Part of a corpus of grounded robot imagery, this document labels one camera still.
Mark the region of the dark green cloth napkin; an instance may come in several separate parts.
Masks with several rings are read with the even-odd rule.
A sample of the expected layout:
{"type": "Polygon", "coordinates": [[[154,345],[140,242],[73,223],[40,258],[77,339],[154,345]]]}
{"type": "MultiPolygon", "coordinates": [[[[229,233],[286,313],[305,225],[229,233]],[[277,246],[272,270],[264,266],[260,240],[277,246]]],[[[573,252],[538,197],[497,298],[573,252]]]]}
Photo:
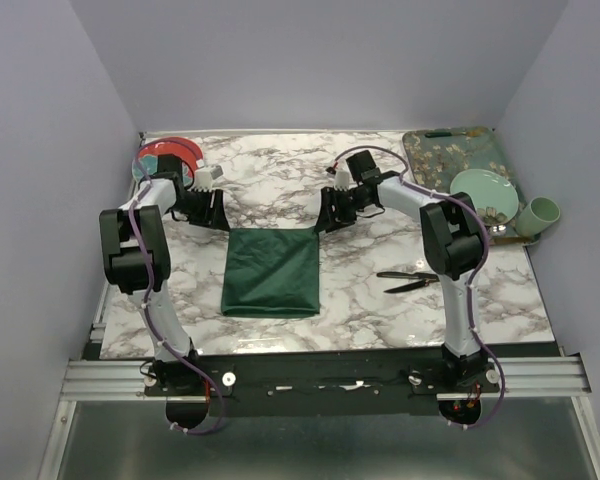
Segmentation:
{"type": "Polygon", "coordinates": [[[313,229],[230,231],[221,313],[299,319],[320,313],[319,236],[313,229]]]}

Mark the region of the light green plate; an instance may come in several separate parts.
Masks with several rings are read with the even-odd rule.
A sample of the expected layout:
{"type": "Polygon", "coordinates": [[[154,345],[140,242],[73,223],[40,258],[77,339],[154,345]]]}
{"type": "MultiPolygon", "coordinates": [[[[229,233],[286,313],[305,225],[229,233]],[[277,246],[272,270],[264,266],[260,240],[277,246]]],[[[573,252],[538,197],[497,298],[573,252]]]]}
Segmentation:
{"type": "Polygon", "coordinates": [[[488,170],[469,169],[459,173],[451,181],[450,193],[466,193],[487,226],[510,222],[519,208],[519,197],[511,181],[488,170]]]}

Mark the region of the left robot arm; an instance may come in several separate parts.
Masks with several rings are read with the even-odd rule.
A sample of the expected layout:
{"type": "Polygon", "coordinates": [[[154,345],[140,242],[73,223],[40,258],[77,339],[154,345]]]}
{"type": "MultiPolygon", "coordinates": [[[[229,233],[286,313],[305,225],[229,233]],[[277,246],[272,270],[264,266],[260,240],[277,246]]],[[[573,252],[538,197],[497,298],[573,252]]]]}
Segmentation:
{"type": "Polygon", "coordinates": [[[197,227],[229,231],[224,211],[224,192],[214,187],[223,175],[220,166],[202,166],[192,171],[187,185],[184,160],[174,154],[156,157],[149,171],[136,158],[133,168],[140,175],[138,190],[123,205],[99,215],[104,273],[109,284],[119,288],[139,310],[154,346],[154,358],[167,373],[167,382],[181,395],[194,393],[202,380],[194,364],[193,341],[177,318],[168,290],[171,256],[163,217],[180,214],[197,227]]]}

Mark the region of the aluminium frame rail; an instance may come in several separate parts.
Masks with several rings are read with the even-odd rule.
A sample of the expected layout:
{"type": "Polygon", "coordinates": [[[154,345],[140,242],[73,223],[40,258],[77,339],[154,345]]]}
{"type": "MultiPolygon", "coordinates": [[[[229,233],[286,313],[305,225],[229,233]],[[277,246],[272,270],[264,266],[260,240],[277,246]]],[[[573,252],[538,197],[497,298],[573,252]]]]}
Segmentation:
{"type": "Polygon", "coordinates": [[[129,401],[168,399],[203,401],[214,393],[226,398],[252,391],[264,397],[300,393],[370,393],[380,395],[398,387],[409,395],[439,400],[475,398],[557,398],[587,396],[591,392],[582,361],[577,357],[503,358],[498,366],[467,384],[445,385],[432,367],[411,367],[382,359],[333,359],[325,356],[284,355],[211,357],[206,366],[213,379],[189,369],[160,381],[139,361],[76,361],[69,364],[61,387],[65,401],[129,401]]]}

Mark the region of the floral teal serving tray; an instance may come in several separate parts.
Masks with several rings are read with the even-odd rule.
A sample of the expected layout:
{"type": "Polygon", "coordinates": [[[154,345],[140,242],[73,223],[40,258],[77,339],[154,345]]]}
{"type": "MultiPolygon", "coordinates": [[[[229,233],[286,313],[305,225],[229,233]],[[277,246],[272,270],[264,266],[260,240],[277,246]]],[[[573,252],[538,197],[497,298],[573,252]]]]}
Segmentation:
{"type": "Polygon", "coordinates": [[[513,167],[507,160],[492,129],[483,126],[437,130],[414,130],[405,133],[402,144],[415,182],[425,188],[450,193],[450,184],[459,173],[483,169],[510,180],[518,197],[516,216],[504,225],[487,226],[497,242],[533,245],[541,236],[522,237],[515,230],[526,199],[518,186],[513,167]]]}

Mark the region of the red plate with blue flower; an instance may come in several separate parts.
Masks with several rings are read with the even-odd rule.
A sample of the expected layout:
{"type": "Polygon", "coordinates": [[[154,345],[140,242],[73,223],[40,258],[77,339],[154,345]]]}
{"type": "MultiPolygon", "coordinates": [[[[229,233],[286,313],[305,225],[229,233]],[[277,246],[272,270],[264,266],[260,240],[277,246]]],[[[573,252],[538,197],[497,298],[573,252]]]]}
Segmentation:
{"type": "Polygon", "coordinates": [[[186,187],[193,184],[195,171],[205,166],[203,152],[195,142],[183,137],[163,137],[140,148],[137,159],[132,162],[134,180],[141,181],[144,177],[140,166],[149,175],[156,174],[160,155],[175,155],[182,161],[183,183],[186,187]]]}

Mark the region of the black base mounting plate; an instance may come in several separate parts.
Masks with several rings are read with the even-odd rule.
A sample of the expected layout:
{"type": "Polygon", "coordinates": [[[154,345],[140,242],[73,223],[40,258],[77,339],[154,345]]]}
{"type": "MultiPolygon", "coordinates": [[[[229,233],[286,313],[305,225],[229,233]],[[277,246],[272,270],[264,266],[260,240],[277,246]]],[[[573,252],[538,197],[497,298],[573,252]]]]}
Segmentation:
{"type": "Polygon", "coordinates": [[[439,347],[204,355],[190,370],[153,361],[144,393],[227,417],[447,412],[499,391],[487,358],[453,361],[439,347]]]}

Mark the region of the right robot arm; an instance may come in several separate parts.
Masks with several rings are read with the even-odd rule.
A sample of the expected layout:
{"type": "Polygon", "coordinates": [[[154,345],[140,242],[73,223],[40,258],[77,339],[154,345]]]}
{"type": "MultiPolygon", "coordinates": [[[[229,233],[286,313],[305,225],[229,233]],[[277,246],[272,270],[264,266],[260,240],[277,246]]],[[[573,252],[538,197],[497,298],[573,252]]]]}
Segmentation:
{"type": "Polygon", "coordinates": [[[383,172],[368,148],[339,155],[327,172],[333,185],[320,192],[314,231],[330,233],[355,224],[367,207],[395,210],[419,222],[429,268],[442,287],[445,336],[440,379],[460,392],[488,366],[489,353],[478,332],[474,283],[488,257],[488,234],[470,197],[445,195],[406,179],[405,172],[383,172]]]}

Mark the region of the light green cup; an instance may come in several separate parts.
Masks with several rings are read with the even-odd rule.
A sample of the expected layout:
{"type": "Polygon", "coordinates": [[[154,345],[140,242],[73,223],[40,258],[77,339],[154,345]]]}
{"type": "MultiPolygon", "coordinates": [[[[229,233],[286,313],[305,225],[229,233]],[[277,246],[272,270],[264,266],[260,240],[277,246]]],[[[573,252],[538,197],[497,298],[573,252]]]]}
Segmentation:
{"type": "Polygon", "coordinates": [[[561,210],[553,200],[536,197],[518,216],[515,230],[522,237],[533,237],[556,223],[560,216],[561,210]]]}

